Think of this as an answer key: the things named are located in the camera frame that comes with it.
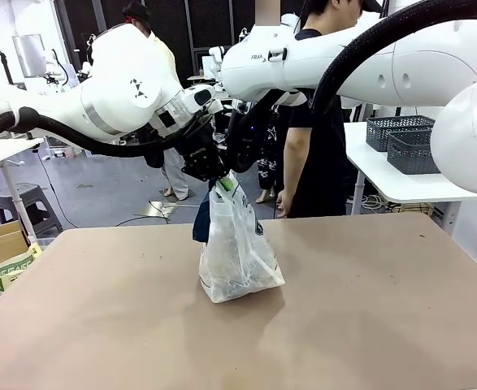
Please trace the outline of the clear plastic bag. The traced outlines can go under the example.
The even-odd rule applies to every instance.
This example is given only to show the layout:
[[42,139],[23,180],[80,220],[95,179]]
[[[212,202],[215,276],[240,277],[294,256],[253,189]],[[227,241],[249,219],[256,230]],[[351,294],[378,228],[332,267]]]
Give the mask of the clear plastic bag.
[[215,304],[285,284],[275,253],[237,178],[227,192],[220,182],[209,190],[193,224],[202,244],[199,280]]

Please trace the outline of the grey plastic lattice basket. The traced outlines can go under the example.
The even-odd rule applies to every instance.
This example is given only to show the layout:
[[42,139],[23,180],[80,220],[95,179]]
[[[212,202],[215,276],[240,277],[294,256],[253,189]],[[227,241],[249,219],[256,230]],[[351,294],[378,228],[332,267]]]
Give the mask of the grey plastic lattice basket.
[[387,162],[405,175],[439,174],[430,139],[429,129],[389,133]]
[[377,152],[388,149],[388,134],[431,129],[435,120],[423,115],[369,118],[366,121],[366,143]]

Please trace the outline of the person's right forearm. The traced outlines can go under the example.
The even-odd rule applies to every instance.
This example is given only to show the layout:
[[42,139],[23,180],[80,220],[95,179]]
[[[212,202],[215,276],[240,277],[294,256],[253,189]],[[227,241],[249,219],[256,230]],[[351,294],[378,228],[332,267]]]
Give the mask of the person's right forearm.
[[289,128],[284,147],[284,191],[293,197],[310,148],[309,128]]

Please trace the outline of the grey plastic step stool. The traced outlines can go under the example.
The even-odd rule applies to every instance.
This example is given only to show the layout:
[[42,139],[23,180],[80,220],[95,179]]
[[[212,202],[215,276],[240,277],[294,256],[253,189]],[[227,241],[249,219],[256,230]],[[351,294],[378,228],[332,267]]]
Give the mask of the grey plastic step stool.
[[[53,228],[58,232],[63,231],[62,224],[39,185],[18,183],[15,186],[37,236],[41,236]],[[9,189],[0,190],[0,224],[18,219]]]

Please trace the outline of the wooden pallet crate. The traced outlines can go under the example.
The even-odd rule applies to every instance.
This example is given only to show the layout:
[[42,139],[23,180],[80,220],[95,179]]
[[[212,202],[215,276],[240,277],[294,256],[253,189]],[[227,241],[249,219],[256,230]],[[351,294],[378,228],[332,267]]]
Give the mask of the wooden pallet crate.
[[430,203],[407,203],[407,204],[400,204],[397,207],[398,213],[404,212],[418,212],[421,214],[425,214],[428,217],[433,215],[435,207]]

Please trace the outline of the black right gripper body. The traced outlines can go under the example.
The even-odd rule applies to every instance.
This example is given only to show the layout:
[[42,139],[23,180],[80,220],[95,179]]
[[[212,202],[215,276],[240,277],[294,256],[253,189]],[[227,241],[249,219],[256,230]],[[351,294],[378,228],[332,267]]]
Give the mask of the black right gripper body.
[[237,172],[248,171],[259,159],[263,132],[251,124],[240,125],[229,131],[226,139],[226,163]]

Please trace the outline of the person in pale yellow shirt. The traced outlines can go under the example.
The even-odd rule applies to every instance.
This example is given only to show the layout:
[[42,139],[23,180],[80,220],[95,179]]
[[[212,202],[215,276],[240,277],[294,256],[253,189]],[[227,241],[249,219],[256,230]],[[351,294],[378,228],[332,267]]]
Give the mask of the person in pale yellow shirt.
[[[132,24],[139,29],[154,47],[161,51],[167,59],[170,73],[178,79],[174,54],[151,30],[150,9],[140,1],[131,0],[122,10],[127,24]],[[189,185],[182,172],[182,158],[175,149],[167,149],[160,158],[158,154],[147,154],[144,157],[149,167],[160,167],[163,177],[168,182],[168,187],[162,190],[164,197],[175,196],[179,201],[189,197]]]

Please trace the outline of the white height-adjustable desk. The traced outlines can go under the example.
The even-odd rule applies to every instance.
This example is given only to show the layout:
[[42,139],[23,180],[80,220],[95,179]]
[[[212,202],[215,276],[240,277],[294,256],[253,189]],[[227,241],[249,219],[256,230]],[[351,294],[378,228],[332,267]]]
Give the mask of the white height-adjustable desk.
[[18,194],[14,180],[11,178],[8,160],[25,150],[30,150],[34,147],[38,147],[43,142],[42,138],[35,138],[32,140],[27,139],[0,139],[0,170],[2,171],[4,180],[7,183],[7,187],[11,193],[12,200],[15,205],[15,209],[22,221],[26,236],[30,245],[37,242],[37,235],[34,231],[33,225],[28,217],[27,211],[24,208],[24,204]]

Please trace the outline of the person's right hand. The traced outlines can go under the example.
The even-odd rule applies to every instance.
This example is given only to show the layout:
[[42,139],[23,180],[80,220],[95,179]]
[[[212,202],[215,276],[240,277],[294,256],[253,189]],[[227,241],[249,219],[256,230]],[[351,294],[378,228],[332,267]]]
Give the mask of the person's right hand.
[[279,218],[287,218],[293,204],[293,193],[291,191],[287,191],[286,189],[282,190],[278,194],[277,199],[277,207],[278,207],[278,217]]

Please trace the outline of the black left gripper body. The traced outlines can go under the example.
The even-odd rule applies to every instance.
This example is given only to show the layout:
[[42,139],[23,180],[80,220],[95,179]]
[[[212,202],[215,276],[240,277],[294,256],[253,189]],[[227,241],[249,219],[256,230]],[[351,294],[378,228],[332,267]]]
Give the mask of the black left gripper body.
[[180,155],[184,159],[182,171],[201,181],[218,180],[224,177],[224,164],[219,148],[213,138],[209,122],[200,123],[190,130],[180,142]]

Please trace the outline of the white side table with baskets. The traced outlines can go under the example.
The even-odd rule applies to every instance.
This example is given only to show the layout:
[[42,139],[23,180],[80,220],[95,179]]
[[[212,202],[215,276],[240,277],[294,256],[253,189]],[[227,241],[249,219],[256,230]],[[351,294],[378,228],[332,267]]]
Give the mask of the white side table with baskets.
[[375,151],[365,142],[365,122],[347,123],[345,136],[347,157],[358,169],[352,215],[360,213],[365,180],[369,180],[385,199],[394,203],[462,202],[477,199],[476,193],[459,188],[441,174],[405,175],[398,171],[387,162],[386,153]]

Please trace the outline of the grey monitor panel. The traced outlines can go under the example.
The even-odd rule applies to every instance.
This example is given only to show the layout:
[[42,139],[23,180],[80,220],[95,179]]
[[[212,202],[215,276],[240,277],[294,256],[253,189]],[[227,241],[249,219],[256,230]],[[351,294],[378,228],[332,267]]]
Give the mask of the grey monitor panel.
[[14,35],[12,41],[24,78],[43,76],[46,72],[46,58],[41,35]]

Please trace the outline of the person in black shirt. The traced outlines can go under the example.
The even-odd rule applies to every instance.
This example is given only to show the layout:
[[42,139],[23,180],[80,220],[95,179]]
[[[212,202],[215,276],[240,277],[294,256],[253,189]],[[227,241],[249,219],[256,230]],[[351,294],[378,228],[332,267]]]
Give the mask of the person in black shirt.
[[[295,35],[298,41],[352,28],[364,11],[382,11],[376,0],[307,0],[307,5],[306,23]],[[289,128],[309,128],[310,148],[288,219],[344,215],[348,159],[340,98],[324,115],[312,114],[305,103],[293,107]]]

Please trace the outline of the person in star print trousers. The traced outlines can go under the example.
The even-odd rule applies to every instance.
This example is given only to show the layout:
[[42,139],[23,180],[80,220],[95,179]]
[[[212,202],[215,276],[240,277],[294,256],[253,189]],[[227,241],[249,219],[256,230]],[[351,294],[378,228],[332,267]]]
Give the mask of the person in star print trousers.
[[[280,0],[255,0],[255,23],[257,26],[274,26],[280,24]],[[262,143],[258,160],[258,183],[262,190],[256,199],[257,204],[267,202],[275,197],[276,171],[276,122],[277,108],[271,109],[267,125],[267,137]]]

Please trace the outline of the green printed paper sack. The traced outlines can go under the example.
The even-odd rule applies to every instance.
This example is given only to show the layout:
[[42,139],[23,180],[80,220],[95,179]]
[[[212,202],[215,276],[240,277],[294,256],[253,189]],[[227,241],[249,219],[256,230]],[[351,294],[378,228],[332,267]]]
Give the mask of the green printed paper sack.
[[26,252],[0,263],[0,292],[9,288],[41,253],[40,245],[34,243]]

